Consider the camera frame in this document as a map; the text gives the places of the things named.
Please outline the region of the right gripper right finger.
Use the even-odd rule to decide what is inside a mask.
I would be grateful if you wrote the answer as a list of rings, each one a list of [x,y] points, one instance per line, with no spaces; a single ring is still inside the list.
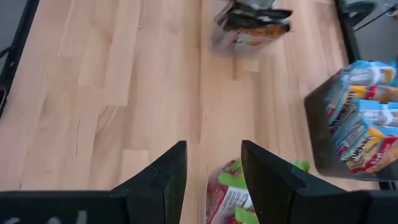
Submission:
[[[367,223],[369,196],[343,190],[243,140],[244,178],[260,223]]]

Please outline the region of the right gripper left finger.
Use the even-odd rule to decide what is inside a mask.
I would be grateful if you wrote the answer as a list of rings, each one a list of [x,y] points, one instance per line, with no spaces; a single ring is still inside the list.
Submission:
[[[187,184],[187,142],[179,141],[113,190],[121,194],[113,223],[179,224]]]

